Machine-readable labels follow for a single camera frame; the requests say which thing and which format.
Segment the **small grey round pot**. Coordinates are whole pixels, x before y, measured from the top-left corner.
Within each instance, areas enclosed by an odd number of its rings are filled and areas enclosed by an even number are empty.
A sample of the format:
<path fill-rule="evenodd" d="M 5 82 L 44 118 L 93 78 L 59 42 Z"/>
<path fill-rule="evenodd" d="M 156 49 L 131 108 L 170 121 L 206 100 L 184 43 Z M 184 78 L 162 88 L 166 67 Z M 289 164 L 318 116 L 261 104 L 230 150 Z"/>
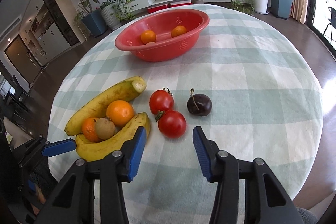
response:
<path fill-rule="evenodd" d="M 194 5 L 196 5 L 196 4 L 204 4 L 204 0 L 192 0 L 192 3 Z"/>

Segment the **trailing pothos plant left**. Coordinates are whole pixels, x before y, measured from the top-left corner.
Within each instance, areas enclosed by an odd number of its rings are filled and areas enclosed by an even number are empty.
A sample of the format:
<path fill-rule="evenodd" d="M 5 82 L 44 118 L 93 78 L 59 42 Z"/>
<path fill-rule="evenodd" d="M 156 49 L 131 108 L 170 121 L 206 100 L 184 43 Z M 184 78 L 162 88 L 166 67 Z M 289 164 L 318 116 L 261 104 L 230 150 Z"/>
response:
<path fill-rule="evenodd" d="M 115 0 L 113 2 L 114 13 L 121 24 L 126 24 L 134 18 L 131 2 L 132 0 Z"/>

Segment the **bumpy mandarin with stem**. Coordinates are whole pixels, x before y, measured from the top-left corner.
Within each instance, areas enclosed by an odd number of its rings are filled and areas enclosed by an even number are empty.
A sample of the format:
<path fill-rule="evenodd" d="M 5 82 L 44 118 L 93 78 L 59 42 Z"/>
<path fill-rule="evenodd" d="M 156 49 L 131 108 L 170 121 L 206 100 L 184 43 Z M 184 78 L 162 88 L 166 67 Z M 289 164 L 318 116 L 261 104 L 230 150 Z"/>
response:
<path fill-rule="evenodd" d="M 100 139 L 95 130 L 95 123 L 97 122 L 98 118 L 96 117 L 89 117 L 82 123 L 82 134 L 91 142 L 100 142 Z"/>

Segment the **red tomato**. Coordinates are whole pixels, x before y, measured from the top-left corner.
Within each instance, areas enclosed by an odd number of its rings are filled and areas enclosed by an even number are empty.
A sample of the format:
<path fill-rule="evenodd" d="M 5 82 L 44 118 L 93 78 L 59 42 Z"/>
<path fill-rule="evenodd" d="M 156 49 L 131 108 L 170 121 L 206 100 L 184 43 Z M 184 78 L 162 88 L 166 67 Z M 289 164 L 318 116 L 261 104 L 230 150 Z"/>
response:
<path fill-rule="evenodd" d="M 159 131 L 167 138 L 177 139 L 186 132 L 186 119 L 178 111 L 160 111 L 155 117 Z"/>
<path fill-rule="evenodd" d="M 149 108 L 153 115 L 162 111 L 173 110 L 174 98 L 169 88 L 156 90 L 149 99 Z"/>

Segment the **checkered green white tablecloth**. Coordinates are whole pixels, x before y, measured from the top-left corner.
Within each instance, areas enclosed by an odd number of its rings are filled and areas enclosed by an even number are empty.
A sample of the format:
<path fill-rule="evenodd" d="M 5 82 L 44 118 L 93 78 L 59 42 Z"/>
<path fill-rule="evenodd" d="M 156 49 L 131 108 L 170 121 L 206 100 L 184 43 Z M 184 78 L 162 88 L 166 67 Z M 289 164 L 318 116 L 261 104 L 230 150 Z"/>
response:
<path fill-rule="evenodd" d="M 216 185 L 203 177 L 192 132 L 201 126 L 237 159 L 260 157 L 291 198 L 313 166 L 322 134 L 321 86 L 309 65 L 280 32 L 249 15 L 196 5 L 210 23 L 185 54 L 146 62 L 114 46 L 118 31 L 97 43 L 62 82 L 52 104 L 48 139 L 67 137 L 73 113 L 112 85 L 141 76 L 146 90 L 133 101 L 149 112 L 151 94 L 167 87 L 187 121 L 185 134 L 167 139 L 150 116 L 151 130 L 135 179 L 123 185 L 130 223 L 207 223 Z M 207 95 L 208 116 L 187 110 L 190 90 Z"/>

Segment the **plant in white ribbed pot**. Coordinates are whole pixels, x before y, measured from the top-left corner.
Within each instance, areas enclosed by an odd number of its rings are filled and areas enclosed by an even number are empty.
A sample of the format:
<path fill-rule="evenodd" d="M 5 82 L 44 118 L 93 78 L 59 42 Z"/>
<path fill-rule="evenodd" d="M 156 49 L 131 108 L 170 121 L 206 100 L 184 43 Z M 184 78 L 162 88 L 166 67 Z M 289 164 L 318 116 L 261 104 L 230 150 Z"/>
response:
<path fill-rule="evenodd" d="M 121 27 L 120 20 L 117 18 L 116 11 L 113 8 L 114 3 L 115 1 L 107 0 L 100 5 L 100 14 L 111 30 Z"/>

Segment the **mandarin orange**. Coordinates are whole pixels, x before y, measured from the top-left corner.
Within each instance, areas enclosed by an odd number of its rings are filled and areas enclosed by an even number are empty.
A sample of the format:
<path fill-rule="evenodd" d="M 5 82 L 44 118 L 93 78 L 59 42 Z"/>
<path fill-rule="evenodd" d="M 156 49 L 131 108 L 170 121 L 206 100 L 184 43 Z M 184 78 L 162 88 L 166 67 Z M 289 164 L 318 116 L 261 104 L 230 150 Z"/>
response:
<path fill-rule="evenodd" d="M 177 36 L 183 35 L 187 32 L 187 28 L 185 26 L 176 26 L 172 31 L 171 31 L 171 37 L 175 38 Z"/>

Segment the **dark cherry with stem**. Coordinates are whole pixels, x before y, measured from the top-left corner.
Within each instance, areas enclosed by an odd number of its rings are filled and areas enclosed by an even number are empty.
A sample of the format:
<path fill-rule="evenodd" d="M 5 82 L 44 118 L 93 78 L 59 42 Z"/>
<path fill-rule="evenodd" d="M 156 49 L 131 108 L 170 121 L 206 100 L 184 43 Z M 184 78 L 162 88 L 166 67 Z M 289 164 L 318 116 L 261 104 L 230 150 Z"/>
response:
<path fill-rule="evenodd" d="M 212 110 L 213 103 L 205 94 L 195 94 L 194 89 L 190 90 L 190 98 L 187 101 L 187 110 L 196 116 L 208 116 Z"/>

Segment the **red plastic colander bowl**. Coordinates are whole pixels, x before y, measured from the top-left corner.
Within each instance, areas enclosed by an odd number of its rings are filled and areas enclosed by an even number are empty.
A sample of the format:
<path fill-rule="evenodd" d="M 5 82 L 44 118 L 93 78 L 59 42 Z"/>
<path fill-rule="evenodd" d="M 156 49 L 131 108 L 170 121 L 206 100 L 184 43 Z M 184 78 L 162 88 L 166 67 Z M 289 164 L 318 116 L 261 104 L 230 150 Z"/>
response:
<path fill-rule="evenodd" d="M 114 43 L 118 50 L 130 52 L 144 61 L 167 61 L 189 51 L 209 22 L 209 16 L 200 10 L 167 9 L 143 17 L 125 27 Z M 185 26 L 187 32 L 172 38 L 171 31 L 176 26 Z M 140 35 L 145 30 L 156 33 L 156 44 L 146 45 L 141 41 Z"/>

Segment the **curved yellow banana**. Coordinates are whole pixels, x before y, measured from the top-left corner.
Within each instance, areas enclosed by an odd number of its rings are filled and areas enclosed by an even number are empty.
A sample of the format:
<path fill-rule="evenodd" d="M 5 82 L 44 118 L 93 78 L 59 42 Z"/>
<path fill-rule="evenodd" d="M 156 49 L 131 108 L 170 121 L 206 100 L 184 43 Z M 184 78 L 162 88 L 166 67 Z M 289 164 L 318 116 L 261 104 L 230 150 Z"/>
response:
<path fill-rule="evenodd" d="M 87 162 L 101 160 L 111 152 L 120 150 L 126 141 L 133 139 L 139 126 L 146 129 L 148 137 L 151 123 L 146 112 L 136 114 L 116 135 L 101 142 L 91 142 L 83 134 L 78 134 L 75 138 L 76 152 Z"/>

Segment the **white cabinet wall unit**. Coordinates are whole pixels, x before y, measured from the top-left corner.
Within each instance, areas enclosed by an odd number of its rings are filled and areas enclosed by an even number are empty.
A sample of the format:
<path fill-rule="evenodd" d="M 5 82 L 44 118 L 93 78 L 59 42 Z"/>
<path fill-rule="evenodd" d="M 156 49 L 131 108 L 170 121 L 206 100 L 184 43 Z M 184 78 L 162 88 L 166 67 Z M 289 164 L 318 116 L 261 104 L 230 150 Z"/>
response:
<path fill-rule="evenodd" d="M 19 34 L 40 66 L 70 47 L 43 0 L 30 0 Z"/>

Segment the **smooth orange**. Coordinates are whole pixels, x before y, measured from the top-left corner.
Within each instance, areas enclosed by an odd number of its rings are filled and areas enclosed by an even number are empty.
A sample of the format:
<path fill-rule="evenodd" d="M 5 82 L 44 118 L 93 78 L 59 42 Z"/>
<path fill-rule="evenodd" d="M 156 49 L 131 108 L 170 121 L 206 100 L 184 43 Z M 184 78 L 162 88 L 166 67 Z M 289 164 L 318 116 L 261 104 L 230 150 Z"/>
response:
<path fill-rule="evenodd" d="M 105 116 L 111 120 L 115 126 L 123 127 L 134 115 L 134 109 L 129 102 L 116 100 L 108 105 Z"/>

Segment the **left red storage box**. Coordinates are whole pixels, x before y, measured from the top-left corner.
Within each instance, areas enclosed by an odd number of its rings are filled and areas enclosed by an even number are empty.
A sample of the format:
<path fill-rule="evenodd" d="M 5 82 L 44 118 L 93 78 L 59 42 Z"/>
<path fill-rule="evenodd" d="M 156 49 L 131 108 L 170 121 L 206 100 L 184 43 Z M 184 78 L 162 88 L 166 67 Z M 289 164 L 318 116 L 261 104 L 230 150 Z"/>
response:
<path fill-rule="evenodd" d="M 147 8 L 147 12 L 149 14 L 152 14 L 156 11 L 161 11 L 161 10 L 164 10 L 164 9 L 168 9 L 169 8 L 169 4 L 168 3 L 165 3 L 165 4 L 161 4 L 161 5 L 156 5 L 156 6 L 153 6 L 153 7 L 148 7 Z"/>

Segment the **long banana cut tip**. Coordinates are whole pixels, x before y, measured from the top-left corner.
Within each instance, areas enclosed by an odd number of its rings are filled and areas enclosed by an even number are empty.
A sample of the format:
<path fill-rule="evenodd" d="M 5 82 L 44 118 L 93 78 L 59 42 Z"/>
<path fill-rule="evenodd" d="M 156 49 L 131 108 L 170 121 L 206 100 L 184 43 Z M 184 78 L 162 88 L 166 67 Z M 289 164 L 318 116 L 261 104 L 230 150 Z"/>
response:
<path fill-rule="evenodd" d="M 68 136 L 81 133 L 83 122 L 90 117 L 102 118 L 107 107 L 116 100 L 129 102 L 137 98 L 146 89 L 146 81 L 140 76 L 125 79 L 92 98 L 81 107 L 67 122 L 64 131 Z"/>

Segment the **red storage box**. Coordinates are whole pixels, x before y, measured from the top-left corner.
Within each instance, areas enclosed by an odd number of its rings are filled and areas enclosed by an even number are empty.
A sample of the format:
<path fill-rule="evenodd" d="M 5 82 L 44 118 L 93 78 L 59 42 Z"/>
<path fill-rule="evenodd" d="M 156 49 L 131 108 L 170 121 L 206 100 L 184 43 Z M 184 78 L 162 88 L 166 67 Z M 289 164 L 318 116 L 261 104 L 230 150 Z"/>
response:
<path fill-rule="evenodd" d="M 170 7 L 187 6 L 192 4 L 193 3 L 191 0 L 184 0 L 184 1 L 170 2 Z"/>
<path fill-rule="evenodd" d="M 156 11 L 161 11 L 161 10 L 164 10 L 164 9 L 168 9 L 169 8 L 169 4 L 168 3 L 165 3 L 165 4 L 161 4 L 161 5 L 156 5 L 156 6 L 153 6 L 153 7 L 148 7 L 147 8 L 147 12 L 149 14 L 152 14 Z"/>

